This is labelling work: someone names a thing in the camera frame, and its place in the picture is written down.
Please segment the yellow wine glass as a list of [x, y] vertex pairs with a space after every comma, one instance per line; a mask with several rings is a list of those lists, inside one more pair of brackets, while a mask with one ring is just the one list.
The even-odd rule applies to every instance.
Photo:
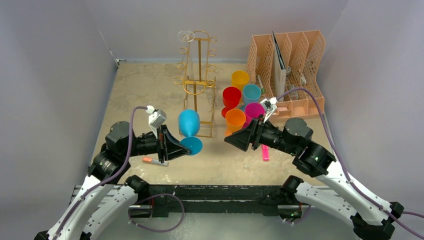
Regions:
[[231, 86], [239, 89], [241, 92], [245, 85], [250, 81], [250, 76], [243, 70], [237, 70], [231, 75]]

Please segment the magenta wine glass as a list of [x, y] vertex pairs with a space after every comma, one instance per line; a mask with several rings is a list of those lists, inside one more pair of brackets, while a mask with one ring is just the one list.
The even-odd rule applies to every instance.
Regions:
[[253, 102], [246, 105], [244, 108], [245, 122], [243, 128], [246, 128], [252, 121], [252, 119], [259, 117], [259, 115], [264, 115], [266, 113], [265, 109], [260, 103]]

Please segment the red wine glass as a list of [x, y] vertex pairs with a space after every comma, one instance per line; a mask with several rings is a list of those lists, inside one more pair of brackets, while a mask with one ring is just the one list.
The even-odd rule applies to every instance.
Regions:
[[241, 91], [234, 86], [229, 86], [225, 88], [222, 92], [222, 102], [224, 108], [221, 110], [221, 115], [223, 118], [226, 117], [226, 114], [229, 110], [236, 108], [242, 98]]

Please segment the orange wine glass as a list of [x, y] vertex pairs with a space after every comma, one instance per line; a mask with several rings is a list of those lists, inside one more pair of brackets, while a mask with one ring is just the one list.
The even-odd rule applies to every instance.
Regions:
[[225, 115], [225, 136], [228, 137], [234, 132], [241, 130], [245, 121], [246, 115], [242, 110], [236, 108], [230, 109]]

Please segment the teal wine glass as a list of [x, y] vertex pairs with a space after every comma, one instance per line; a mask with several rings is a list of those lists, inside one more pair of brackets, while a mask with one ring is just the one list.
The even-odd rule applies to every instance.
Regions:
[[197, 155], [203, 148], [202, 141], [197, 137], [200, 124], [199, 114], [192, 109], [183, 110], [178, 116], [178, 129], [184, 136], [180, 143], [190, 150], [190, 156]]

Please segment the light blue wine glass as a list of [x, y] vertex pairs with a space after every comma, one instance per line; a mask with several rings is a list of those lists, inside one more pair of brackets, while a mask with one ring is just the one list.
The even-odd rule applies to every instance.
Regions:
[[240, 110], [243, 112], [248, 104], [258, 103], [262, 95], [261, 89], [255, 84], [246, 84], [239, 88], [241, 92]]

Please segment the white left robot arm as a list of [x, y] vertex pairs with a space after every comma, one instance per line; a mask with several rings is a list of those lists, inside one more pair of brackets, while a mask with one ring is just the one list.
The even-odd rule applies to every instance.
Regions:
[[49, 230], [36, 234], [36, 240], [94, 240], [115, 218], [136, 203], [154, 204], [157, 195], [137, 175], [128, 177], [117, 193], [101, 204], [130, 168], [129, 158], [157, 154], [160, 163], [191, 154], [172, 136], [166, 125], [136, 137], [132, 123], [114, 123], [105, 143], [90, 165], [83, 184], [62, 217]]

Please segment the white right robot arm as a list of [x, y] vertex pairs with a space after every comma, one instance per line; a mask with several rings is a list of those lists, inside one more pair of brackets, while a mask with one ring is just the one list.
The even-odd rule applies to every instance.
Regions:
[[265, 145], [294, 157], [293, 165], [331, 189], [322, 191], [291, 175], [281, 187], [280, 196], [288, 204], [296, 200], [315, 206], [353, 228], [362, 240], [389, 240], [395, 231], [393, 223], [404, 212], [398, 202], [389, 202], [369, 191], [345, 172], [340, 160], [312, 140], [313, 130], [298, 117], [290, 118], [282, 129], [263, 117], [225, 137], [224, 141], [246, 152]]

